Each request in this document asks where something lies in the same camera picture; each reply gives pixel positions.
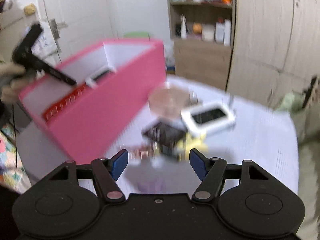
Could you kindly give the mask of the white gloved left hand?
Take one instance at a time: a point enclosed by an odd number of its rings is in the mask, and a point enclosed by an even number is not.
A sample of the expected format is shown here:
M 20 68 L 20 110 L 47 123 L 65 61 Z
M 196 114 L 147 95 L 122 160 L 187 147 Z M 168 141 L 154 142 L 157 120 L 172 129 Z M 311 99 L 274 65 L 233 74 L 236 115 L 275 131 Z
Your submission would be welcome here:
M 20 92 L 42 76 L 41 72 L 28 72 L 19 64 L 1 62 L 1 102 L 15 103 Z

